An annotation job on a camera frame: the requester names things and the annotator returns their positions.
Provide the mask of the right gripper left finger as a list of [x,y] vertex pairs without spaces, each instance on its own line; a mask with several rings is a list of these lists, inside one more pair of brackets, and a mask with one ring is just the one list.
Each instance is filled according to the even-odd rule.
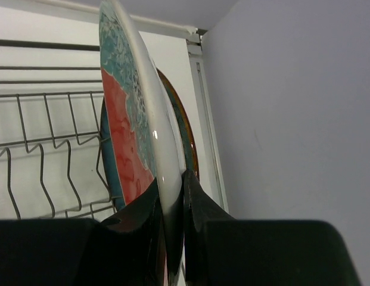
[[163,285],[157,182],[103,220],[0,220],[0,285]]

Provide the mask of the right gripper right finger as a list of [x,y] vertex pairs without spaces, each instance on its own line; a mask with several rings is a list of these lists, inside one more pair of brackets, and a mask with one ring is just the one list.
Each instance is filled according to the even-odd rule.
[[184,183],[188,285],[360,285],[340,233],[321,220],[239,220],[187,170]]

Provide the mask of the red and teal floral plate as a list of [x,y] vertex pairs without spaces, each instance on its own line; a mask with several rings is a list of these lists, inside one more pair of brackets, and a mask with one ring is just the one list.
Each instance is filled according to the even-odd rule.
[[182,260],[182,172],[169,100],[138,29],[119,1],[99,12],[101,75],[123,197],[130,203],[156,181],[170,285]]

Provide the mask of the dark teal speckled plate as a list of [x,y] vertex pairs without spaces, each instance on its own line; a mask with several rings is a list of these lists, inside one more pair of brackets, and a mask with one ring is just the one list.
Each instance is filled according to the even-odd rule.
[[[185,112],[185,109],[182,105],[182,102],[175,91],[174,87],[168,80],[168,78],[160,71],[157,70],[159,78],[167,92],[167,95],[170,99],[177,123],[179,132],[181,135],[182,146],[184,149],[184,158],[185,165],[188,169],[194,171],[196,177],[200,177],[199,163],[197,156],[197,149],[195,146],[195,139],[191,129],[188,116]],[[110,138],[110,131],[108,126],[108,117],[105,103],[102,103],[101,107],[101,153],[102,153],[102,162],[105,171],[105,177],[108,183],[108,187],[113,198],[113,204],[117,211],[123,209],[125,205],[133,201],[133,198],[128,198],[125,200],[125,196],[122,192],[122,186],[119,181],[116,161],[114,158],[113,146]]]

